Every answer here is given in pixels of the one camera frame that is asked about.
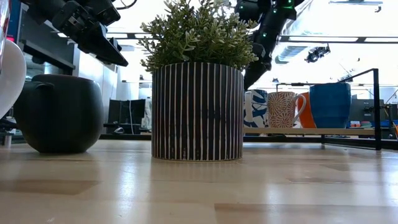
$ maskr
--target potted plant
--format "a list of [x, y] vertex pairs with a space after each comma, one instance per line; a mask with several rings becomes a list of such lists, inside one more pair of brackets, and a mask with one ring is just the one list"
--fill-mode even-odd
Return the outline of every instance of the potted plant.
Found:
[[152, 72], [152, 155], [179, 161], [242, 157], [243, 75], [258, 60], [253, 22], [228, 15], [217, 1], [165, 1], [166, 16], [143, 23], [140, 40]]

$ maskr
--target mug handle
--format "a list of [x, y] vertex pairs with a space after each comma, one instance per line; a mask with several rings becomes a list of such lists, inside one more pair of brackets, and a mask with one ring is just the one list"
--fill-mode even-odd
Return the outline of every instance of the mug handle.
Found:
[[246, 117], [244, 120], [246, 122], [253, 122], [253, 107], [252, 105], [252, 94], [251, 91], [244, 93], [244, 110], [246, 111]]
[[10, 40], [4, 44], [0, 75], [0, 118], [18, 99], [26, 78], [26, 62], [20, 48]]
[[305, 106], [307, 105], [307, 99], [305, 98], [305, 96], [300, 95], [300, 94], [294, 97], [294, 99], [293, 99], [294, 102], [297, 101], [297, 98], [298, 98], [298, 97], [303, 98], [303, 106], [301, 107], [300, 111], [297, 113], [297, 116], [294, 118], [293, 123], [296, 123], [297, 119], [298, 119], [299, 116], [304, 112]]

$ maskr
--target shelf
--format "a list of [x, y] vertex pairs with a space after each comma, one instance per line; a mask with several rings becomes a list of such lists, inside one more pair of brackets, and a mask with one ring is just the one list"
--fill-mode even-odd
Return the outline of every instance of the shelf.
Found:
[[244, 128], [250, 134], [341, 134], [341, 135], [374, 135], [374, 129], [340, 129], [340, 128]]

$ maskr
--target orange mug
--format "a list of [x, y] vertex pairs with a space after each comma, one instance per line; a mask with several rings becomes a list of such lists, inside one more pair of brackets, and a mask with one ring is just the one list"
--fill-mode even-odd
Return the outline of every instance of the orange mug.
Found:
[[[313, 121], [313, 118], [312, 118], [310, 94], [308, 92], [306, 92], [306, 93], [301, 93], [300, 95], [304, 96], [305, 99], [307, 100], [307, 103], [305, 104], [303, 113], [300, 115], [301, 126], [303, 128], [317, 128], [315, 126], [315, 122]], [[303, 99], [298, 98], [298, 102], [297, 102], [298, 110], [301, 110], [301, 108], [303, 107], [303, 104], [304, 104]]]

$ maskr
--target green plant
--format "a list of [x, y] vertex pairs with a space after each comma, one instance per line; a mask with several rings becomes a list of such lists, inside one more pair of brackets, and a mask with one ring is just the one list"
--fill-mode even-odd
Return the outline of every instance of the green plant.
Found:
[[239, 21], [239, 14], [227, 15], [217, 1], [201, 0], [198, 9], [190, 6], [190, 0], [164, 3], [169, 14], [141, 25], [155, 39], [139, 41], [149, 55], [141, 60], [148, 72], [180, 62], [218, 63], [243, 70], [258, 60], [248, 36], [255, 22]]

